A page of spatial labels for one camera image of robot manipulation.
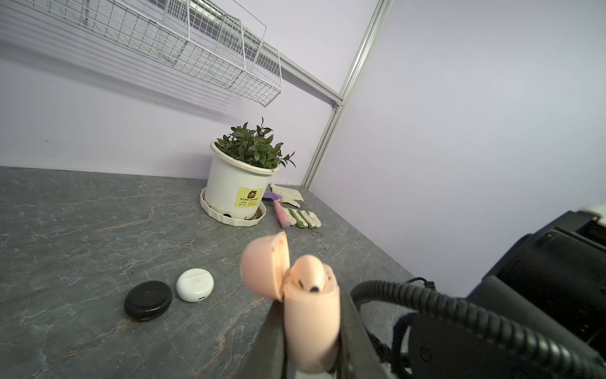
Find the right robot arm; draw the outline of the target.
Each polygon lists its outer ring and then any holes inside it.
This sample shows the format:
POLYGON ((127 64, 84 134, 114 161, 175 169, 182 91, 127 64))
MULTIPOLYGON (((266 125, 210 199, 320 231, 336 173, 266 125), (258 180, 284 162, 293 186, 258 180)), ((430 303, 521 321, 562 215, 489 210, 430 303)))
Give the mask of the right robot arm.
POLYGON ((407 308, 390 345, 398 378, 603 378, 605 207, 569 211, 520 238, 465 298, 416 280, 371 280, 353 303, 407 308))

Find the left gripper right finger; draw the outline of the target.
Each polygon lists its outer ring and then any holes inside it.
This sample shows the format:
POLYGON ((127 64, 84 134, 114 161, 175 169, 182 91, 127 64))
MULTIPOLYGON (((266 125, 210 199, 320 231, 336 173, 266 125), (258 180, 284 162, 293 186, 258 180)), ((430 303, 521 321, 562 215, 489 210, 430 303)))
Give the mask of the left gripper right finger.
POLYGON ((337 378, 388 378, 352 298, 340 294, 341 326, 337 378))

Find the black earbud charging case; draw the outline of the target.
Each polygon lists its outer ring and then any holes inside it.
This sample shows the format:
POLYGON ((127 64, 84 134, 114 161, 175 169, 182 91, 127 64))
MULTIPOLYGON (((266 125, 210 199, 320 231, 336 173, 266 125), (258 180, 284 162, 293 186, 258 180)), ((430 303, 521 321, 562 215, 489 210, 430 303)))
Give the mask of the black earbud charging case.
POLYGON ((136 322, 148 322, 165 314, 173 300, 170 286, 160 280, 137 284, 126 295, 124 311, 136 322))

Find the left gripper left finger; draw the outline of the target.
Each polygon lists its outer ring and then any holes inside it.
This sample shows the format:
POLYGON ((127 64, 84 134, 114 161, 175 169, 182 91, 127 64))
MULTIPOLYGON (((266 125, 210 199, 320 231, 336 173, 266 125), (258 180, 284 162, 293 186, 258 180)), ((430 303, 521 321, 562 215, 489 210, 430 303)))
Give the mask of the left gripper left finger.
POLYGON ((236 373, 236 378, 287 377, 287 347, 283 323, 284 306, 281 302, 274 301, 260 327, 248 358, 236 373))

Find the white earbud charging case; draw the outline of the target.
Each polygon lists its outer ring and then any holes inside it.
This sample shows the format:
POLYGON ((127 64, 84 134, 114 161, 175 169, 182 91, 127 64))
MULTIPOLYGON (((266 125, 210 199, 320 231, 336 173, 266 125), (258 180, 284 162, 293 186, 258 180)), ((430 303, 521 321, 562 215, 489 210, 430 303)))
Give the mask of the white earbud charging case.
POLYGON ((213 292, 215 281, 211 273, 203 268, 191 268, 177 279, 178 297, 188 303, 198 303, 213 292))

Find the pink earbud charging case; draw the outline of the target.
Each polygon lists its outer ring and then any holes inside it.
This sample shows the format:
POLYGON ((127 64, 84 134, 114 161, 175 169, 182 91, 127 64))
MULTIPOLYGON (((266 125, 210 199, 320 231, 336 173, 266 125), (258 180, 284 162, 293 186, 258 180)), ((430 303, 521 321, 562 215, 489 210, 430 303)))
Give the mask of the pink earbud charging case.
POLYGON ((260 298, 284 306, 287 354, 297 370, 318 374, 333 368, 338 353, 340 289, 330 266, 322 292, 307 293, 291 282, 290 251, 285 232, 258 238, 241 256, 241 277, 260 298))

